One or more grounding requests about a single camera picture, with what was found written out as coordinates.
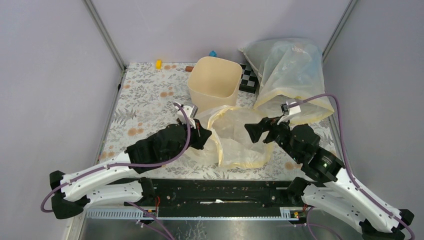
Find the yellow translucent trash bag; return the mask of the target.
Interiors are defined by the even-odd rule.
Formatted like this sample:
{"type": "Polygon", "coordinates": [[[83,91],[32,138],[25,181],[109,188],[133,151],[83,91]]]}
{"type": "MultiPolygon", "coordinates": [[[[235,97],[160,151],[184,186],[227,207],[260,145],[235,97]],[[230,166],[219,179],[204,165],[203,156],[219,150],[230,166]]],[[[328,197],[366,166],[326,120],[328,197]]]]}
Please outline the yellow translucent trash bag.
{"type": "Polygon", "coordinates": [[[205,164],[218,164],[232,169],[263,167],[271,159],[274,146],[262,142],[253,143],[245,124],[257,124],[266,115],[245,107],[223,105],[199,113],[196,118],[211,131],[203,150],[190,150],[187,154],[205,164]]]}

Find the beige plastic trash bin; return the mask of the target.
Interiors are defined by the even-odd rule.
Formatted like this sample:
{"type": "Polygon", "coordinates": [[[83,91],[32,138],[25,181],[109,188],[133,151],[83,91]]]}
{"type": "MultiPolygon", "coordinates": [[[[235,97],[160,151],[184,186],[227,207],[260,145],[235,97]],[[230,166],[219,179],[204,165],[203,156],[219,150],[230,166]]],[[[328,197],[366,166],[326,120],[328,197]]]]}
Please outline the beige plastic trash bin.
{"type": "Polygon", "coordinates": [[[189,75],[187,86],[198,112],[235,106],[243,69],[240,64],[219,57],[200,58],[189,75]]]}

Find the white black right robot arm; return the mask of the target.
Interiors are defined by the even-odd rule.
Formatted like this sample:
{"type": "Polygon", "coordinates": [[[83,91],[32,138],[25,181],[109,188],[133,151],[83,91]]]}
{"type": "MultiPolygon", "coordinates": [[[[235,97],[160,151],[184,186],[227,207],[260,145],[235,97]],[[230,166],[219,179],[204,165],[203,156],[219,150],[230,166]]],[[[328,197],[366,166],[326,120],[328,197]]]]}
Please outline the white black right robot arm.
{"type": "Polygon", "coordinates": [[[319,208],[350,225],[364,240],[403,240],[403,229],[411,231],[414,214],[384,202],[360,183],[345,164],[320,146],[320,136],[308,124],[290,128],[289,122],[263,118],[259,123],[246,123],[244,128],[253,143],[275,142],[297,164],[307,177],[338,194],[327,196],[312,182],[296,177],[287,188],[287,201],[319,208]]]}

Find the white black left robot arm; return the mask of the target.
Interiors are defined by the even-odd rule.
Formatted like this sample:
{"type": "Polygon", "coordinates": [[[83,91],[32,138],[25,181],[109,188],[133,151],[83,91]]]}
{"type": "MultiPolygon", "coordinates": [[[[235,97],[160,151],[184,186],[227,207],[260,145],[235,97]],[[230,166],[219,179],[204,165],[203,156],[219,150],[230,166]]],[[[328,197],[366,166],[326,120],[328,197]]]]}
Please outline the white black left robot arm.
{"type": "Polygon", "coordinates": [[[202,150],[212,132],[198,120],[195,125],[188,129],[182,123],[170,124],[101,164],[71,174],[50,173],[55,217],[68,219],[92,206],[152,204],[156,196],[153,183],[141,175],[176,160],[189,147],[202,150]]]}

